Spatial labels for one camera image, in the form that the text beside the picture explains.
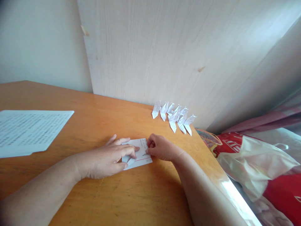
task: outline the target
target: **forearm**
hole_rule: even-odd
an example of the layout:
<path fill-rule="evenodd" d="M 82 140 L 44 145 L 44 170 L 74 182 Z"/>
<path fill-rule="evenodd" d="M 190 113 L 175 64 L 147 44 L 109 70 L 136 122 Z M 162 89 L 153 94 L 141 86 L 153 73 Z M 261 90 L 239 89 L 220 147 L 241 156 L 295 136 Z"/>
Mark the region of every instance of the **forearm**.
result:
<path fill-rule="evenodd" d="M 80 176 L 66 158 L 1 202 L 4 225 L 48 225 Z"/>
<path fill-rule="evenodd" d="M 187 153 L 173 162 L 195 225 L 245 225 L 230 201 Z"/>

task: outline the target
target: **table surface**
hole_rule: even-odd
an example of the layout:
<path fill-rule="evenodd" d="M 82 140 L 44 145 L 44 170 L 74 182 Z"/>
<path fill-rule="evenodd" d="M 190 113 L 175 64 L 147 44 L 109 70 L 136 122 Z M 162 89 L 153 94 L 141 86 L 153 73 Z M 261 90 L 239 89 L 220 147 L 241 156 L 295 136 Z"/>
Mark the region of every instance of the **table surface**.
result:
<path fill-rule="evenodd" d="M 0 110 L 74 110 L 44 152 L 0 159 L 0 199 L 60 160 L 117 138 L 163 135 L 187 151 L 231 200 L 249 225 L 260 225 L 192 127 L 192 137 L 168 120 L 152 119 L 152 106 L 29 81 L 0 85 Z M 50 225 L 193 225 L 179 176 L 170 162 L 153 163 L 101 180 L 77 183 Z"/>

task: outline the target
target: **white plastic bag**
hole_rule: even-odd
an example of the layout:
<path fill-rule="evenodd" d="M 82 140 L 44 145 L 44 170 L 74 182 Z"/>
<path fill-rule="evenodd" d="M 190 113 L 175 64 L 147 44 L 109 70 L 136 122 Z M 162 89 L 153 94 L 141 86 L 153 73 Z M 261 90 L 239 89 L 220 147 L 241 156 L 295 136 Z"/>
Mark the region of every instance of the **white plastic bag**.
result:
<path fill-rule="evenodd" d="M 242 138 L 239 153 L 220 153 L 217 161 L 253 202 L 262 196 L 268 180 L 300 165 L 279 148 L 247 136 Z"/>

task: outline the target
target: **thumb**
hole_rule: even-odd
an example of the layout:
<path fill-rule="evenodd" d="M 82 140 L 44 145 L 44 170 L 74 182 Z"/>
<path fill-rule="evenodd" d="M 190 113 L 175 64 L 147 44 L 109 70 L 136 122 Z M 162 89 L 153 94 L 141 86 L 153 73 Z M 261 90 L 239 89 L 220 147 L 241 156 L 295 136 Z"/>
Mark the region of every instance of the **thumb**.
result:
<path fill-rule="evenodd" d="M 147 154 L 155 155 L 156 148 L 148 148 L 145 150 Z"/>
<path fill-rule="evenodd" d="M 124 162 L 115 163 L 112 166 L 112 174 L 120 173 L 121 171 L 123 171 L 127 167 L 128 167 L 127 163 L 124 163 Z"/>

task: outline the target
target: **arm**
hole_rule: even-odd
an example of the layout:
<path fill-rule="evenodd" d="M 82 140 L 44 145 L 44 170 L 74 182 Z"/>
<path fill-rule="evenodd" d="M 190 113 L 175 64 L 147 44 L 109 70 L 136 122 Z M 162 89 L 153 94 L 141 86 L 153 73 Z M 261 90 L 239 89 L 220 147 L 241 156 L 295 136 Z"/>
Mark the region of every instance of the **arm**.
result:
<path fill-rule="evenodd" d="M 139 148 L 114 141 L 106 146 L 72 155 L 38 175 L 1 202 L 1 225 L 48 225 L 73 186 L 82 178 L 103 178 L 121 172 L 128 165 L 118 163 L 125 155 L 136 158 Z"/>
<path fill-rule="evenodd" d="M 149 137 L 147 144 L 147 153 L 174 164 L 195 225 L 246 225 L 230 201 L 188 153 L 155 134 Z"/>

